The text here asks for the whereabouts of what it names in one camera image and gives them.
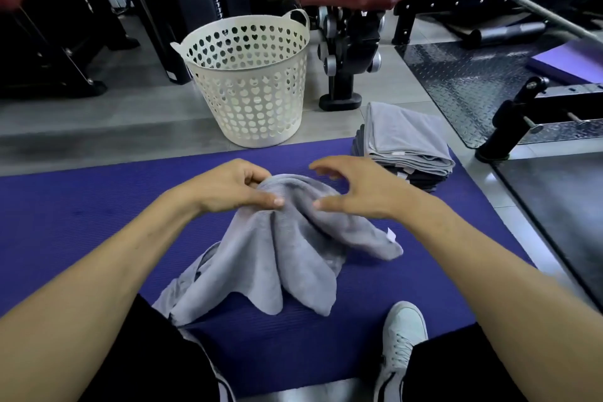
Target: forearm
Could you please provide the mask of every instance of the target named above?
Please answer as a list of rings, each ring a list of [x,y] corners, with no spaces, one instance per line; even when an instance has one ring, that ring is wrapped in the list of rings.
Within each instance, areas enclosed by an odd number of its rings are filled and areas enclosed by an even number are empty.
[[[397,218],[438,261],[531,401],[603,400],[603,318],[432,196]]]
[[[0,319],[0,399],[77,400],[150,271],[195,216],[174,190]]]

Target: purple pad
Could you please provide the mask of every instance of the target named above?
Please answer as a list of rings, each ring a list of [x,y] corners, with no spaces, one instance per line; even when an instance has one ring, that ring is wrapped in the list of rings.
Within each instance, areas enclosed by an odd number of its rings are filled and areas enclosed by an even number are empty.
[[[351,142],[335,139],[2,177],[0,314],[178,183],[237,157],[273,174],[314,177],[307,168],[310,162],[349,154]],[[341,192],[347,188],[344,181],[325,182]],[[486,235],[530,261],[460,163],[438,186],[437,196]],[[233,213],[205,215],[192,222],[147,279],[143,296],[155,300],[171,279],[222,238]],[[408,231],[391,221],[375,224],[396,233],[404,254],[384,262],[351,252],[337,279],[337,300],[330,316],[319,316],[288,295],[283,312],[269,316],[242,295],[231,294],[190,326],[238,397],[373,374],[379,366],[383,322],[400,300],[421,308],[431,337],[475,321],[454,284]]]
[[[528,59],[526,66],[568,84],[603,83],[603,51],[592,40],[571,40]]]

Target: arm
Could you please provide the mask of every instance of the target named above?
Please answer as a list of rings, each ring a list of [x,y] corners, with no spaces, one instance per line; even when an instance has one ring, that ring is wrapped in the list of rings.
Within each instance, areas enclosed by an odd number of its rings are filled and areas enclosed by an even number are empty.
[[[603,400],[600,314],[373,161],[333,156],[310,167],[350,182],[348,194],[317,201],[317,208],[394,219],[415,235],[463,294],[526,398]]]
[[[276,208],[267,170],[235,160],[157,198],[131,223],[0,319],[0,400],[77,400],[136,293],[184,227],[207,211]]]

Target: stack of folded towels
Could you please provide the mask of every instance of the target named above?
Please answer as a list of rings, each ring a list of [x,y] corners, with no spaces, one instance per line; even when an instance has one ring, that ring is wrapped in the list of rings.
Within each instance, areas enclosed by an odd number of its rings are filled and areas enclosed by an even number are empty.
[[[365,121],[356,132],[352,155],[370,157],[427,192],[435,191],[452,172],[455,162],[439,116],[369,102]]]

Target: shoelace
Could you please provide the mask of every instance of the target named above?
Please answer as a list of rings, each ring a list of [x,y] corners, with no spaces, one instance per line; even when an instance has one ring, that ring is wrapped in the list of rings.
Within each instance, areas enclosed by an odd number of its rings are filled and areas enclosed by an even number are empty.
[[[408,361],[411,359],[412,344],[411,342],[396,334],[396,340],[394,342],[394,353],[389,355],[389,364],[393,368],[406,367]]]

